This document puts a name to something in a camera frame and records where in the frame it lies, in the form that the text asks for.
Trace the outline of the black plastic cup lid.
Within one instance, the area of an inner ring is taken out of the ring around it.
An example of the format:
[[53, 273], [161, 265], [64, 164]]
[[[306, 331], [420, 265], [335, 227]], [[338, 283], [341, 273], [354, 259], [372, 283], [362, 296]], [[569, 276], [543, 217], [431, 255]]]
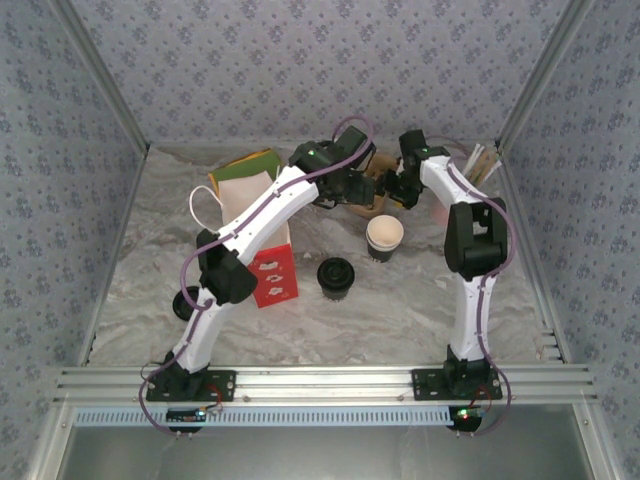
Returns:
[[346, 259], [331, 257], [319, 265], [316, 276], [322, 289], [346, 291], [355, 281], [355, 269]]
[[[196, 302], [198, 300], [198, 295], [199, 295], [198, 286], [189, 286], [187, 288], [187, 292], [193, 302]], [[194, 308], [185, 299], [182, 291], [178, 291], [174, 296], [174, 299], [172, 301], [172, 309], [174, 314], [184, 322], [188, 322], [190, 320], [194, 311]]]

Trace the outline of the red white paper bag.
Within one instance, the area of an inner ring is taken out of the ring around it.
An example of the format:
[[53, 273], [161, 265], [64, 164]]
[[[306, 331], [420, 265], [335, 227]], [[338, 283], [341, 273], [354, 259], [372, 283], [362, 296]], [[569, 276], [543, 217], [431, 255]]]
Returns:
[[[220, 204], [223, 226], [235, 220], [274, 183], [267, 170], [245, 177], [231, 177], [217, 171], [211, 172], [209, 179]], [[258, 279], [253, 292], [258, 308], [298, 296], [296, 268], [287, 223], [262, 244], [249, 265], [249, 270]]]

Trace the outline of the white wrapped straw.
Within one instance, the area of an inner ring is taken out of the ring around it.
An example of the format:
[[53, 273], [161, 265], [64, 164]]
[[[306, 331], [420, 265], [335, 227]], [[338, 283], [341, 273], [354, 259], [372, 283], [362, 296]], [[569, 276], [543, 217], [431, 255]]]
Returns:
[[502, 162], [500, 160], [496, 160], [490, 168], [481, 173], [477, 182], [477, 186], [482, 186], [501, 166]]
[[483, 153], [484, 149], [485, 149], [485, 147], [483, 145], [481, 145], [481, 144], [476, 144], [475, 145], [472, 153], [470, 154], [470, 156], [469, 156], [469, 158], [468, 158], [468, 160], [467, 160], [467, 162], [465, 164], [464, 170], [463, 170], [463, 174], [465, 176], [467, 176], [471, 172], [471, 170], [473, 169], [475, 163], [477, 162], [477, 160], [479, 159], [479, 157]]

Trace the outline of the right controller board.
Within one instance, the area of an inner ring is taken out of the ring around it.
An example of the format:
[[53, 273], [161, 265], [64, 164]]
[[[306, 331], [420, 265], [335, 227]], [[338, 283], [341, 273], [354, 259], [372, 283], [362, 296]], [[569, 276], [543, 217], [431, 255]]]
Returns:
[[486, 411], [481, 407], [452, 406], [449, 408], [450, 419], [453, 427], [458, 429], [478, 428], [486, 415]]

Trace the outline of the controller board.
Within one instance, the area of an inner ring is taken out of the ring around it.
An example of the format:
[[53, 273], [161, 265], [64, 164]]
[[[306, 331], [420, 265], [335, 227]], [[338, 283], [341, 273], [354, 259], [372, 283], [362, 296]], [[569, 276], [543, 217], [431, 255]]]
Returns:
[[449, 408], [450, 419], [453, 427], [458, 429], [478, 428], [486, 415], [486, 411], [481, 407], [452, 406]]
[[169, 408], [165, 415], [168, 423], [202, 423], [207, 420], [208, 413], [200, 408]]

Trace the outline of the grey metal panel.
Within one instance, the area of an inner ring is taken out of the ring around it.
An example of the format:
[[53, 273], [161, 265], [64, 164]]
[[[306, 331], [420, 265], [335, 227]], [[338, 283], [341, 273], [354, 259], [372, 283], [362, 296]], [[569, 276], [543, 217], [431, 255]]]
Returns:
[[57, 480], [594, 480], [572, 426], [236, 427], [193, 439], [78, 428]]

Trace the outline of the left controller board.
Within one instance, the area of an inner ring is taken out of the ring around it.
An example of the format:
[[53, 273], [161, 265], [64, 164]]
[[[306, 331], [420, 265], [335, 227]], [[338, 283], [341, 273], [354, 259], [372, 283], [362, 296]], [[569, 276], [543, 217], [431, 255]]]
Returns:
[[169, 408], [165, 415], [168, 423], [202, 423], [207, 420], [208, 413], [200, 408]]

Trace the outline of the aluminium frame post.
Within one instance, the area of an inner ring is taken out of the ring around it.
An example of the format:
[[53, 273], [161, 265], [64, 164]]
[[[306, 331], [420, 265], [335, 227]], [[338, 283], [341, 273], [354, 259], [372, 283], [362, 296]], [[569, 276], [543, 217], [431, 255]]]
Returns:
[[596, 0], [567, 0], [496, 138], [501, 152], [506, 153], [513, 146], [595, 2]]
[[149, 150], [148, 142], [72, 1], [47, 0], [47, 3], [133, 148], [145, 157]]

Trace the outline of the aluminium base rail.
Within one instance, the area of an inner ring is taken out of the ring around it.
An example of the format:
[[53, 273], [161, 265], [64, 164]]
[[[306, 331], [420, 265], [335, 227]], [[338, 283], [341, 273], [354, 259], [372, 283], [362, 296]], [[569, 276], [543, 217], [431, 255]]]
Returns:
[[[188, 398], [193, 405], [222, 400], [247, 406], [390, 406], [591, 403], [597, 394], [584, 365], [540, 364], [503, 367], [505, 380], [494, 379], [474, 387], [466, 396], [446, 392], [435, 368], [417, 366], [265, 366], [224, 367], [205, 380]], [[159, 389], [157, 381], [143, 386], [133, 367], [68, 368], [54, 383], [54, 402], [75, 405], [134, 404], [150, 396], [154, 406], [174, 405], [175, 399]]]

